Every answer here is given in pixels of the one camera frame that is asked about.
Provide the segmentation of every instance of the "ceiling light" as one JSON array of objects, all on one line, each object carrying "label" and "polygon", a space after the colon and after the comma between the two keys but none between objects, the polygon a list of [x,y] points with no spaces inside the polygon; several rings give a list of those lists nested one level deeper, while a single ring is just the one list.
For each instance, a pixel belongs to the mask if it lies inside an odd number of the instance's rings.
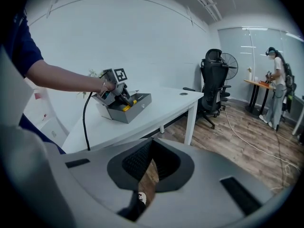
[{"label": "ceiling light", "polygon": [[295,38],[295,39],[297,39],[297,40],[299,40],[299,41],[301,41],[301,42],[304,42],[304,40],[303,40],[301,37],[299,37],[299,36],[295,36],[295,35],[290,34],[290,33],[286,33],[286,35],[287,35],[287,36],[290,36],[290,37],[293,37],[293,38]]},{"label": "ceiling light", "polygon": [[242,30],[268,30],[268,28],[262,28],[262,27],[243,27]]}]

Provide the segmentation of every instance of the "white shirt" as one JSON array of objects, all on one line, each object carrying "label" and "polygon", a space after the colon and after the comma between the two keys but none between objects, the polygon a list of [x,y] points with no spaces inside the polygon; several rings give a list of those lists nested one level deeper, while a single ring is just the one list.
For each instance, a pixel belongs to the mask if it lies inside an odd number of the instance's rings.
[{"label": "white shirt", "polygon": [[282,84],[282,85],[286,86],[285,70],[284,70],[283,62],[282,62],[281,58],[279,58],[279,57],[275,58],[275,72],[277,69],[279,69],[281,71],[281,75],[280,75],[280,77],[276,78],[275,84],[276,85]]}]

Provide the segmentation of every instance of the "white cable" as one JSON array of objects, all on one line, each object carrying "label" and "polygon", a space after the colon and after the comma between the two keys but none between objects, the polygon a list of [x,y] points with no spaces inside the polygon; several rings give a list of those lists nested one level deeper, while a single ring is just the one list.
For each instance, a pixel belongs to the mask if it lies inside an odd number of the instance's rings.
[{"label": "white cable", "polygon": [[[276,157],[276,156],[274,156],[274,155],[272,155],[272,154],[269,154],[269,153],[267,153],[267,152],[265,152],[265,151],[263,151],[263,150],[260,150],[260,149],[258,149],[257,147],[253,146],[252,144],[248,143],[246,140],[242,139],[242,138],[233,130],[233,128],[231,127],[231,124],[230,124],[230,122],[229,122],[229,119],[228,119],[228,115],[227,115],[226,110],[224,110],[224,112],[226,113],[227,121],[228,121],[228,124],[229,124],[231,130],[235,133],[235,135],[236,135],[237,137],[239,137],[239,138],[240,138],[241,140],[243,140],[245,143],[247,143],[247,144],[249,144],[250,146],[252,146],[252,147],[254,147],[255,149],[257,149],[258,151],[261,151],[261,152],[263,152],[263,153],[265,153],[265,154],[267,154],[267,155],[269,155],[269,156],[272,156],[272,157],[274,157],[274,158],[276,158],[276,159],[278,159],[278,160],[281,160],[281,161],[287,163],[287,164],[285,165],[285,167],[284,167],[286,176],[289,176],[289,175],[290,175],[290,167],[289,167],[289,165],[295,167],[295,168],[298,170],[299,173],[301,172],[301,169],[300,169],[299,167],[297,167],[296,165],[294,165],[294,164],[292,164],[292,163],[290,163],[290,162],[288,162],[288,161],[286,161],[286,160],[283,160],[283,159],[281,159],[281,158],[279,158],[279,157]],[[273,189],[281,189],[281,188],[284,188],[284,182],[285,182],[285,181],[283,181],[283,186],[282,186],[282,187],[280,187],[280,188],[272,188],[271,190],[273,190]]]}]

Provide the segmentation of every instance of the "white desk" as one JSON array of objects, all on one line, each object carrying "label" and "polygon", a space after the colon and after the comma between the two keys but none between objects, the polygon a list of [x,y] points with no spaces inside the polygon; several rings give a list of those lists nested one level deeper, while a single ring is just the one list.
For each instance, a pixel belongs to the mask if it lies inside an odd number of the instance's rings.
[{"label": "white desk", "polygon": [[295,128],[294,128],[294,130],[293,130],[293,135],[296,134],[296,131],[298,130],[298,128],[299,128],[299,126],[300,126],[300,124],[301,124],[301,122],[302,122],[302,120],[303,120],[303,117],[304,117],[304,99],[303,99],[303,96],[302,96],[302,97],[299,97],[299,96],[295,95],[295,98],[296,98],[300,103],[302,103],[303,108],[302,108],[302,112],[301,112],[301,115],[300,115],[300,117],[299,117],[299,120],[298,120],[298,122],[296,123],[296,126],[295,126]]},{"label": "white desk", "polygon": [[[96,104],[90,99],[85,113],[85,126],[90,147],[106,147],[112,144],[121,144],[134,141],[160,128],[188,111],[185,144],[190,144],[195,124],[198,99],[203,93],[156,87],[140,90],[139,93],[151,93],[152,102],[129,124],[101,117]],[[62,149],[66,153],[74,153],[87,149],[83,129],[82,116],[68,135]]]}]

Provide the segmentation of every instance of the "chair armrest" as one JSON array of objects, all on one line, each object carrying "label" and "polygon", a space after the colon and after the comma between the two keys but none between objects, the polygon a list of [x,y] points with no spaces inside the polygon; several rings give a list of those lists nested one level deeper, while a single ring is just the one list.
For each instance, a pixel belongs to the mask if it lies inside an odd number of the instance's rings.
[{"label": "chair armrest", "polygon": [[195,89],[190,89],[190,88],[187,88],[187,87],[183,87],[183,90],[195,91]]}]

